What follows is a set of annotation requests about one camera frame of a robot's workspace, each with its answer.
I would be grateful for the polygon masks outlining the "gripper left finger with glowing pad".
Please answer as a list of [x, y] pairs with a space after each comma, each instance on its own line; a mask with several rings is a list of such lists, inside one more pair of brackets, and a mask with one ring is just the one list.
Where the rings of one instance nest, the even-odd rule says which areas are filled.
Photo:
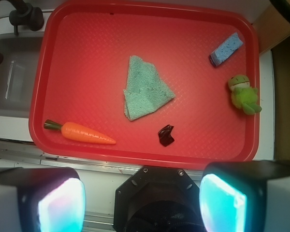
[[0, 232], [80, 232], [85, 209], [72, 168], [0, 168]]

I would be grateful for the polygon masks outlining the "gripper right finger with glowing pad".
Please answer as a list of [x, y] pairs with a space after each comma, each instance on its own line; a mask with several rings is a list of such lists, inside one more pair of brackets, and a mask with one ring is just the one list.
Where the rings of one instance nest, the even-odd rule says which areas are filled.
[[207, 232], [290, 232], [290, 161], [212, 162], [199, 203]]

